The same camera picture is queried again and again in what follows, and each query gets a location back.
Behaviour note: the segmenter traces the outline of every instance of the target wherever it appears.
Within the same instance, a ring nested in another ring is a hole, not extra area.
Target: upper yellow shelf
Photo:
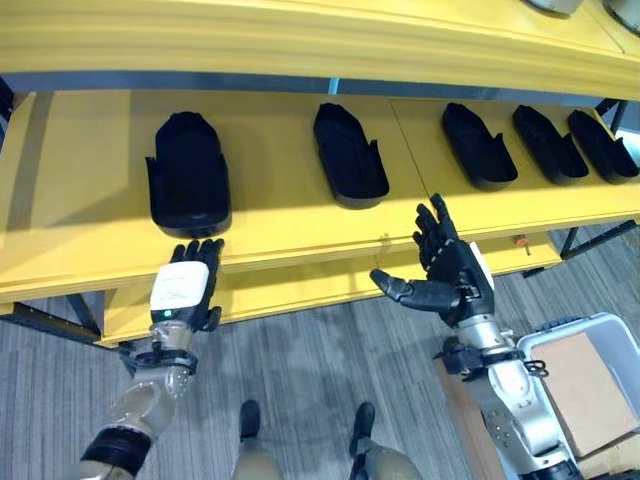
[[[177,111],[201,112],[229,168],[227,272],[410,248],[427,194],[385,98],[340,97],[379,149],[391,185],[375,208],[331,194],[313,120],[325,95],[230,92],[31,94],[0,159],[0,302],[150,278],[179,240],[153,223],[144,158]]]
[[[611,185],[600,178],[584,154],[589,168],[587,177],[571,186],[549,182],[513,126],[517,105],[505,102],[464,101],[493,135],[503,133],[518,170],[518,178],[502,190],[476,189],[456,161],[441,126],[446,103],[432,99],[391,101],[427,191],[444,196],[458,230],[466,238],[506,237],[638,216],[640,177],[623,185]],[[569,132],[567,118],[572,108],[553,105],[535,108],[553,122],[560,134]],[[599,119],[592,109],[584,111]]]
[[[365,210],[336,204],[313,137],[319,104],[344,105],[377,138],[391,186]],[[225,273],[413,249],[415,207],[444,195],[467,240],[640,216],[640,182],[610,185],[591,168],[559,187],[511,126],[515,104],[466,102],[504,132],[520,177],[475,190],[440,125],[445,100],[282,93],[102,91],[30,94],[0,156],[0,303],[150,280],[179,240],[151,220],[144,157],[172,112],[201,112],[229,167]],[[568,107],[540,107],[566,131]]]
[[[0,72],[339,76],[638,99],[633,39],[596,7],[558,18],[522,0],[4,1]]]

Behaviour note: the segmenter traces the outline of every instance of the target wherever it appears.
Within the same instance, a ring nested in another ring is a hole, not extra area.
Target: robot forearm
[[[152,444],[171,423],[195,370],[195,357],[188,350],[193,332],[171,321],[154,324],[151,332],[153,348],[138,355],[132,386],[111,408],[104,428],[66,478],[135,477]]]

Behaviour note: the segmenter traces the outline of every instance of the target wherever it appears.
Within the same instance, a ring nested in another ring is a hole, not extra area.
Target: silver metal cylinder
[[[640,1],[604,0],[604,6],[622,25],[640,35]]]
[[[542,8],[553,13],[561,13],[563,15],[571,15],[575,12],[582,0],[527,0],[536,7]]]

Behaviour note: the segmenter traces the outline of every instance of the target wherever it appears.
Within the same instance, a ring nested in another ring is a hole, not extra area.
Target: black plastic tray
[[[342,106],[323,103],[313,124],[320,159],[338,203],[368,208],[389,193],[376,140],[367,143],[360,122]]]
[[[198,113],[174,113],[147,157],[151,216],[168,235],[201,238],[231,224],[227,164],[216,131]]]
[[[571,134],[562,137],[543,114],[520,105],[513,113],[513,123],[538,167],[550,181],[569,185],[589,174]]]
[[[449,103],[442,125],[469,181],[481,190],[499,190],[516,178],[518,170],[502,134],[491,136],[482,119],[459,103]]]
[[[600,176],[607,182],[620,184],[638,175],[638,167],[622,143],[593,117],[580,110],[569,115],[569,128]]]

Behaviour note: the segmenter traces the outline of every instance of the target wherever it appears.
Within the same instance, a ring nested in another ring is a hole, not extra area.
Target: metal bracket
[[[50,315],[22,303],[14,303],[13,312],[0,316],[0,319],[15,325],[20,325],[42,333],[64,338],[66,340],[72,340],[84,345],[91,345],[92,347],[101,348],[114,353],[121,353],[121,349],[119,347],[107,348],[101,345],[96,345],[95,342],[100,340],[99,333],[96,333],[82,325],[78,325],[77,323],[56,317],[55,315]]]

